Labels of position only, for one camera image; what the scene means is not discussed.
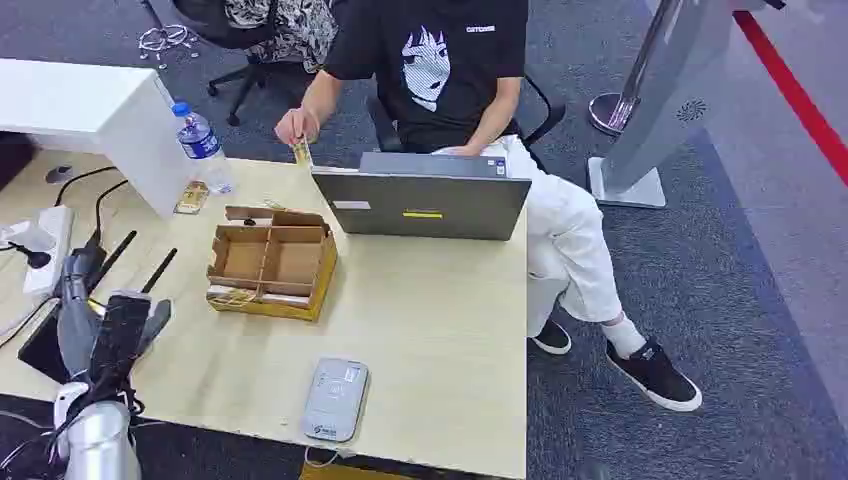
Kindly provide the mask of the person's right hand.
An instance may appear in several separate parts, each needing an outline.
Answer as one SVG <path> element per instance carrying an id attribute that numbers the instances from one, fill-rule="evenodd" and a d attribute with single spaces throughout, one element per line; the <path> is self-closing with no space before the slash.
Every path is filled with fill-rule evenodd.
<path id="1" fill-rule="evenodd" d="M 274 128 L 278 139 L 289 146 L 314 142 L 319 131 L 318 117 L 305 107 L 288 110 Z"/>

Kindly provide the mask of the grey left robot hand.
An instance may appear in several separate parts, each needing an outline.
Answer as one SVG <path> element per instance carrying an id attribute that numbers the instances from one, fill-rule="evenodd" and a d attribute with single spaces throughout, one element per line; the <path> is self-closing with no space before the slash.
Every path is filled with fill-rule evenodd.
<path id="1" fill-rule="evenodd" d="M 115 290 L 105 311 L 89 304 L 86 277 L 93 254 L 75 249 L 63 261 L 57 340 L 71 381 L 87 387 L 85 404 L 112 399 L 129 388 L 130 372 L 172 316 L 172 302 L 153 303 L 139 291 Z"/>

